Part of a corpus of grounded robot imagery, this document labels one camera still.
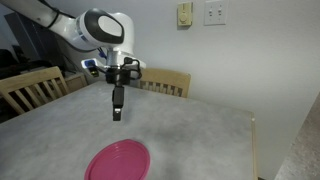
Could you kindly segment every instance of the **pink plastic plate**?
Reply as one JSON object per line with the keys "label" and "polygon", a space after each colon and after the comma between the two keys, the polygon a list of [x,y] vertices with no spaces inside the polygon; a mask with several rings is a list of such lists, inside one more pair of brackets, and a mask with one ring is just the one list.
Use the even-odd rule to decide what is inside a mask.
{"label": "pink plastic plate", "polygon": [[126,139],[102,149],[90,162],[85,180],[144,180],[149,166],[148,150]]}

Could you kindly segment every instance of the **light switch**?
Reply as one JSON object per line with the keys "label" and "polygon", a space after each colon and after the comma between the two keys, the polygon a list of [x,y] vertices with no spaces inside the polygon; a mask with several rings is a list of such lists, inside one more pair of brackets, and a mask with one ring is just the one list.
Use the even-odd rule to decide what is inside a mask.
{"label": "light switch", "polygon": [[206,1],[204,25],[226,24],[228,0]]}
{"label": "light switch", "polygon": [[178,4],[178,26],[192,25],[192,2]]}

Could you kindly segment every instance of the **wooden chair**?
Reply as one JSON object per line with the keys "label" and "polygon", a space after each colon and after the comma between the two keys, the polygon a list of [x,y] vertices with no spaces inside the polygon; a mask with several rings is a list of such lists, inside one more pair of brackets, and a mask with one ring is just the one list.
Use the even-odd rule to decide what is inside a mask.
{"label": "wooden chair", "polygon": [[69,89],[59,68],[52,67],[0,80],[0,93],[18,114],[23,114],[68,94]]}
{"label": "wooden chair", "polygon": [[138,88],[187,98],[191,75],[176,71],[146,68]]}

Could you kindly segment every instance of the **gray table surface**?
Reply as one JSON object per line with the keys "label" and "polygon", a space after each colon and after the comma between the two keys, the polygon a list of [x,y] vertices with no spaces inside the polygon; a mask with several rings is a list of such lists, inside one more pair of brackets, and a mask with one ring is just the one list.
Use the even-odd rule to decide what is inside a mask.
{"label": "gray table surface", "polygon": [[150,180],[253,179],[250,112],[126,87],[113,122],[112,90],[94,83],[0,124],[0,179],[84,179],[96,153],[123,139],[149,150]]}
{"label": "gray table surface", "polygon": [[290,151],[275,179],[320,179],[320,94],[290,147]]}

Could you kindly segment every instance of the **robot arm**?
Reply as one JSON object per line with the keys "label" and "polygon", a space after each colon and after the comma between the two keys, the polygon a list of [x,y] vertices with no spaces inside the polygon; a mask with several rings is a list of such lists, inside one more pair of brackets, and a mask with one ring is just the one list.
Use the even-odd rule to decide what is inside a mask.
{"label": "robot arm", "polygon": [[76,49],[91,51],[98,48],[102,51],[100,47],[105,47],[108,50],[105,65],[94,58],[83,60],[81,64],[91,75],[103,72],[107,82],[115,84],[113,117],[120,120],[124,99],[122,85],[129,84],[132,71],[138,72],[140,78],[140,67],[146,66],[133,56],[134,27],[129,16],[90,9],[74,18],[44,0],[0,0],[0,3],[47,27]]}

